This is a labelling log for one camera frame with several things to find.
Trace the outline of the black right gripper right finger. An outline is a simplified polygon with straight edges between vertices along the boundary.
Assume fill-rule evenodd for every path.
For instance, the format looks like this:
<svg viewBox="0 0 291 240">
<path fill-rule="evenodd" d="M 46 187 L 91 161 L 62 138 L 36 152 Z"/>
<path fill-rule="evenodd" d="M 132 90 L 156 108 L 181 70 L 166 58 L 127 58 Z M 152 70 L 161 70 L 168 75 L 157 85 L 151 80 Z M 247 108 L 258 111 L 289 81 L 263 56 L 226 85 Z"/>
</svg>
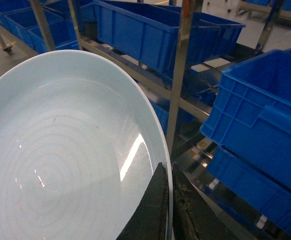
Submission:
<svg viewBox="0 0 291 240">
<path fill-rule="evenodd" d="M 173 232 L 176 240 L 236 240 L 175 164 L 173 178 Z"/>
</svg>

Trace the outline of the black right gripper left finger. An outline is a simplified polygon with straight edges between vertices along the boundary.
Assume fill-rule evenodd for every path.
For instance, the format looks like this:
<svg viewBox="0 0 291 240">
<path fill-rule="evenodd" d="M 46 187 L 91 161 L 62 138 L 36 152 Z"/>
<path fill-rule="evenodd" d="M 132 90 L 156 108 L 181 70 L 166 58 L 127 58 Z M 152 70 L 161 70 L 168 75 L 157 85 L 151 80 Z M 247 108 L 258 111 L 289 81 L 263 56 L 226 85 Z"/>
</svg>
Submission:
<svg viewBox="0 0 291 240">
<path fill-rule="evenodd" d="M 167 231 L 168 176 L 159 163 L 144 195 L 118 240 L 164 240 Z"/>
</svg>

